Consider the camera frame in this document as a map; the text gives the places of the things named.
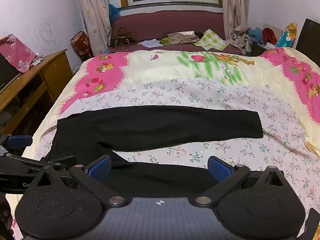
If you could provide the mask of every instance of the wooden desk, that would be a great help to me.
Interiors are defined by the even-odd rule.
[[[73,74],[66,55],[66,49],[45,56],[37,66],[21,74],[0,94],[0,112],[18,95],[18,93],[30,83],[37,75],[42,83],[34,90],[27,101],[20,107],[17,113],[1,131],[2,134],[12,134],[29,110],[47,91],[52,104],[57,100],[62,90],[71,80]]]

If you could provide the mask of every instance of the white paper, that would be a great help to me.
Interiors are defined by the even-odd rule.
[[[268,49],[275,49],[275,48],[277,48],[276,45],[273,45],[273,44],[271,44],[270,42],[267,42],[266,47],[267,47]]]
[[[156,39],[153,39],[151,41],[143,41],[143,42],[140,42],[139,44],[141,44],[142,46],[145,46],[147,48],[154,48],[154,47],[163,46],[162,44],[160,44],[160,41],[157,41]]]

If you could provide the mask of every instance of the blanket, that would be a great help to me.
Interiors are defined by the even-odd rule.
[[[189,143],[143,152],[117,152],[121,157],[131,162],[207,168],[208,158],[215,155],[232,166],[241,163],[252,170],[262,171],[268,165],[275,165],[284,171],[306,212],[308,213],[310,207],[320,211],[320,195],[316,190],[320,185],[320,160],[304,148],[305,132],[290,104],[274,95],[269,86],[263,89],[241,85],[227,86],[203,78],[150,82],[77,100],[59,118],[88,110],[140,105],[257,111],[264,137]],[[37,160],[49,152],[56,132],[55,125],[56,121],[40,140],[36,151]]]
[[[253,88],[268,85],[279,98],[285,98],[291,104],[306,131],[306,143],[319,154],[319,73],[316,64],[289,48],[281,48],[279,53],[267,52],[261,57],[163,50],[101,55],[83,64],[59,101],[56,114],[62,114],[77,99],[118,87],[172,78],[202,77],[227,85],[242,84]],[[53,120],[46,121],[48,126]]]

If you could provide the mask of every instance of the red cloth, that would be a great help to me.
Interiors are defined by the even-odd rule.
[[[270,28],[264,28],[262,31],[262,39],[265,43],[270,42],[273,45],[276,45],[278,40],[275,36],[275,33]]]

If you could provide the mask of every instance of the brown handbag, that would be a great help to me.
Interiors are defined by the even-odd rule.
[[[121,29],[125,29],[125,32],[119,33],[119,30]],[[136,42],[136,39],[132,36],[132,33],[129,32],[126,27],[120,27],[116,30],[115,34],[111,36],[110,47],[116,49],[126,49]]]

